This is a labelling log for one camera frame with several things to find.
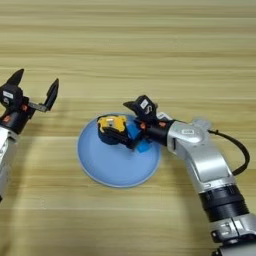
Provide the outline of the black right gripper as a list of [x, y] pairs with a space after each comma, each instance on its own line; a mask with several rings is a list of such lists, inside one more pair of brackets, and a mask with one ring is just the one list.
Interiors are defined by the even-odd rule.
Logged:
[[[138, 104], [135, 101], [127, 101], [123, 105], [134, 113], [137, 113], [139, 110]], [[135, 149], [145, 138], [164, 146], [167, 145], [167, 134], [174, 123], [173, 120], [154, 119], [152, 121], [145, 121], [137, 119], [137, 123], [140, 130], [132, 128], [118, 133], [118, 141], [121, 144], [129, 149]]]

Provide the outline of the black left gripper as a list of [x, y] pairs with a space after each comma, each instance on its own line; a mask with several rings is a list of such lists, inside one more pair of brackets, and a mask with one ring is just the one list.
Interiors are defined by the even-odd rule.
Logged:
[[[23, 77], [23, 73], [23, 69], [17, 70], [7, 80], [7, 83], [18, 86]], [[0, 126], [9, 129], [16, 134], [21, 134], [27, 122], [33, 117], [35, 110], [40, 112], [51, 110], [58, 96], [58, 89], [59, 79], [56, 79], [49, 87], [44, 103], [29, 103], [28, 99], [23, 99], [22, 102], [15, 107], [10, 100], [2, 101], [1, 104], [5, 107], [5, 112], [0, 116]]]

